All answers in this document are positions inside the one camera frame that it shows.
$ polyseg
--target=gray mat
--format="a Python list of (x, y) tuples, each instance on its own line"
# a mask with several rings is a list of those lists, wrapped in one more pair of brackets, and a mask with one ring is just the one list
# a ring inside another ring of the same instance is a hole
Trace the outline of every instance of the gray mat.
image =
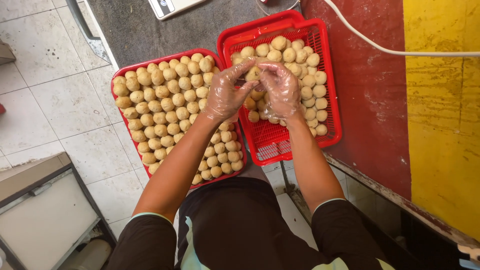
[[(206, 0), (160, 21), (148, 0), (88, 0), (119, 67), (177, 52), (205, 48), (215, 53), (225, 29), (264, 17), (255, 0)], [(276, 13), (295, 0), (269, 0)]]

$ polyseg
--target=black shirt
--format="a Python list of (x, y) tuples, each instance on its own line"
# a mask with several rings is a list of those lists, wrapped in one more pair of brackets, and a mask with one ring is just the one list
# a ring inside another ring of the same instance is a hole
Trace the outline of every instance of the black shirt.
[(198, 188), (182, 203), (179, 221), (177, 242), (164, 217), (135, 216), (107, 269), (393, 269), (350, 202), (317, 208), (316, 251), (290, 231), (271, 186), (258, 179), (233, 177)]

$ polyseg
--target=hand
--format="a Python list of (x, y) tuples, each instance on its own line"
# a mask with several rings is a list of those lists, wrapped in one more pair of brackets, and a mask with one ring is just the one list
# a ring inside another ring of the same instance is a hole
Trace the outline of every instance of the hand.
[(203, 112), (208, 118), (222, 122), (238, 112), (247, 95), (260, 82), (249, 81), (239, 89), (235, 88), (235, 83), (240, 76), (254, 65), (255, 59), (249, 59), (213, 76), (207, 104)]
[(277, 62), (260, 63), (258, 67), (262, 70), (260, 83), (268, 92), (269, 97), (265, 114), (287, 120), (296, 112), (301, 111), (299, 83), (292, 71)]

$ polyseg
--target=red tray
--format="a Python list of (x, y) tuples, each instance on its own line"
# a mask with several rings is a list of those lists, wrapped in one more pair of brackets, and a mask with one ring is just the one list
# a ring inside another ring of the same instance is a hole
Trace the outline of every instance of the red tray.
[[(291, 41), (301, 38), (306, 46), (320, 55), (318, 70), (327, 74), (325, 87), (328, 100), (328, 118), (322, 122), (328, 133), (317, 136), (315, 140), (320, 147), (337, 143), (342, 137), (340, 115), (336, 100), (335, 84), (327, 39), (325, 23), (320, 19), (304, 20), (297, 11), (285, 11), (267, 16), (243, 25), (223, 31), (217, 43), (217, 50), (225, 67), (232, 66), (230, 56), (245, 46), (256, 47), (261, 43), (269, 43), (276, 36), (282, 35)], [(248, 110), (242, 107), (239, 118), (243, 132), (247, 138), (253, 162), (260, 166), (281, 160), (291, 160), (291, 146), (288, 130), (279, 124), (271, 124), (267, 120), (252, 123), (248, 120)]]
[[(165, 56), (165, 57), (160, 57), (160, 58), (157, 58), (157, 59), (153, 59), (153, 60), (149, 60), (149, 61), (145, 61), (145, 62), (142, 62), (142, 63), (138, 63), (138, 64), (134, 64), (134, 65), (130, 65), (130, 66), (126, 66), (126, 67), (123, 67), (121, 69), (119, 69), (115, 75), (113, 75), (113, 78), (112, 78), (112, 81), (110, 83), (110, 87), (111, 87), (111, 91), (112, 91), (112, 95), (113, 95), (113, 98), (114, 99), (117, 99), (117, 95), (115, 95), (113, 93), (113, 79), (115, 79), (115, 77), (117, 76), (124, 76), (125, 73), (127, 73), (127, 71), (136, 71), (139, 67), (147, 67), (148, 64), (150, 63), (155, 63), (155, 64), (159, 64), (160, 62), (162, 61), (170, 61), (172, 59), (178, 59), (180, 60), (180, 58), (184, 55), (188, 56), (188, 57), (192, 57), (192, 55), (194, 53), (201, 53), (203, 55), (211, 55), (213, 57), (213, 59), (215, 60), (215, 66), (217, 66), (221, 71), (224, 70), (224, 65), (222, 63), (222, 61), (219, 59), (219, 57), (214, 54), (212, 51), (209, 51), (207, 49), (191, 49), (191, 50), (188, 50), (188, 51), (184, 51), (184, 52), (179, 52), (179, 53), (176, 53), (176, 54), (173, 54), (173, 55), (169, 55), (169, 56)], [(122, 116), (123, 118), (123, 121), (125, 122), (125, 125), (127, 126), (127, 130), (129, 131), (130, 133), (130, 129), (128, 128), (128, 121), (127, 119), (123, 116), (123, 113), (120, 111), (120, 108), (119, 108), (119, 112), (120, 112), (120, 115)], [(237, 141), (239, 141), (242, 145), (242, 152), (243, 152), (243, 167), (245, 168), (245, 165), (247, 163), (247, 153), (245, 151), (245, 144), (243, 142), (243, 138), (242, 138), (242, 134), (241, 134), (241, 131), (240, 131), (240, 126), (237, 122), (233, 123), (235, 125), (235, 129), (234, 131), (237, 133)], [(138, 143), (135, 142), (134, 140), (132, 140), (133, 144), (135, 145), (135, 149), (137, 149), (138, 147)], [(145, 170), (148, 174), (148, 177), (152, 177), (152, 175), (148, 172), (148, 167), (147, 166), (144, 166), (145, 167)], [(232, 174), (224, 174), (218, 178), (214, 178), (213, 180), (210, 180), (210, 181), (204, 181), (202, 184), (197, 184), (197, 185), (192, 185), (190, 187), (190, 189), (192, 188), (196, 188), (196, 187), (199, 187), (199, 186), (202, 186), (202, 185), (205, 185), (205, 184), (209, 184), (209, 183), (213, 183), (213, 182), (216, 182), (216, 181), (219, 181), (219, 180), (222, 180), (222, 179), (225, 179), (225, 178), (229, 178), (229, 177), (232, 177), (232, 176), (235, 176), (237, 174), (239, 174), (241, 171), (243, 170), (243, 168), (238, 171), (238, 172), (233, 172)]]

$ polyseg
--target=digital scale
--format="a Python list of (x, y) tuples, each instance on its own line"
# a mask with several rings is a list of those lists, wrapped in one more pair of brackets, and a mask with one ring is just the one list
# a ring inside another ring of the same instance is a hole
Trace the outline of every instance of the digital scale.
[(181, 12), (205, 0), (148, 0), (158, 20), (163, 21), (168, 17)]

